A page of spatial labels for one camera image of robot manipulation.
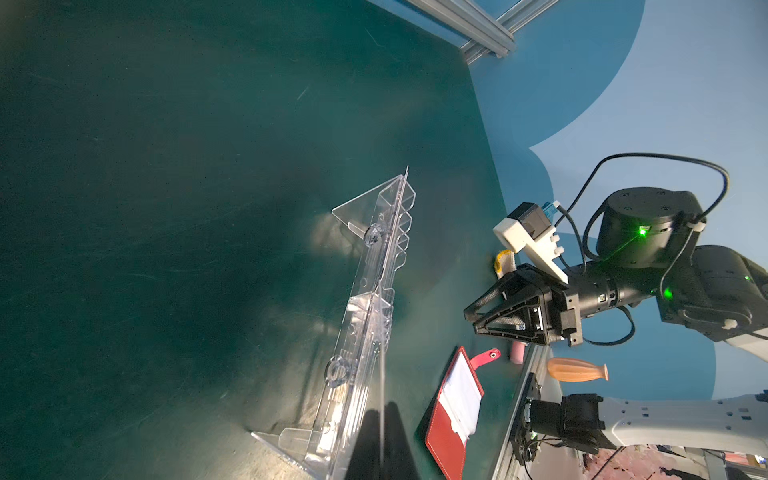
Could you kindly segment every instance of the dark green table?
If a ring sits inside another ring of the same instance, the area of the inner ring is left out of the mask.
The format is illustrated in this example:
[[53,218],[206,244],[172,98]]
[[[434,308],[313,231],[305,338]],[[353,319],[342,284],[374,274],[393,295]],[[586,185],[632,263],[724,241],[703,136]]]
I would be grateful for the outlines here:
[[[416,435],[505,215],[458,50],[363,1],[17,2],[0,17],[0,478],[292,478],[359,252],[410,165],[388,398]],[[494,362],[465,478],[519,370]]]

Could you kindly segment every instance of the terracotta vase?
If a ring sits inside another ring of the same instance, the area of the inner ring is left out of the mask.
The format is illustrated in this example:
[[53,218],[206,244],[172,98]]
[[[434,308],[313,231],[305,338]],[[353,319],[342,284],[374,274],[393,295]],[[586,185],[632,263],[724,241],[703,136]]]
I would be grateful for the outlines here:
[[608,366],[597,366],[577,359],[552,358],[547,362],[547,370],[553,379],[561,382],[588,382],[589,380],[608,380]]

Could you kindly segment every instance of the light blue wall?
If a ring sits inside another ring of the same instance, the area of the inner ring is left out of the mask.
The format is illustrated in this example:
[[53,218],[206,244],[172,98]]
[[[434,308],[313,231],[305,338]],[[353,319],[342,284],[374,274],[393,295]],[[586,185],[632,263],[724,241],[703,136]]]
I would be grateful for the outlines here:
[[[471,68],[507,208],[553,197],[570,203],[609,154],[702,157],[729,169],[733,189],[701,243],[768,266],[768,232],[756,219],[768,179],[767,22],[763,0],[561,0],[526,25],[514,55]],[[617,161],[601,170],[574,218],[584,226],[608,194],[638,185],[691,190],[703,205],[720,189],[716,174],[695,167]],[[577,263],[573,237],[561,236]],[[637,335],[623,346],[556,345],[559,356],[607,363],[611,371],[610,382],[566,384],[566,393],[708,399],[768,387],[768,363],[662,323],[653,300],[634,316]],[[619,312],[584,322],[591,339],[626,332]]]

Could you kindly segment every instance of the clear plastic stand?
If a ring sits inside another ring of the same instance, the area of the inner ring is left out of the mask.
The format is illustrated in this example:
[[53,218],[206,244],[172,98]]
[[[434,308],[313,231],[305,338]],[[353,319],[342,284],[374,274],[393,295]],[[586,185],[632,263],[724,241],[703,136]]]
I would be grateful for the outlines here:
[[[333,209],[333,215],[360,237],[363,251],[347,302],[336,349],[326,365],[326,384],[311,430],[284,429],[280,435],[252,432],[291,465],[315,478],[342,479],[357,440],[379,360],[379,435],[384,433],[386,347],[392,331],[392,282],[406,263],[415,192],[408,171]],[[380,439],[383,450],[384,441]],[[379,458],[384,458],[383,451]]]

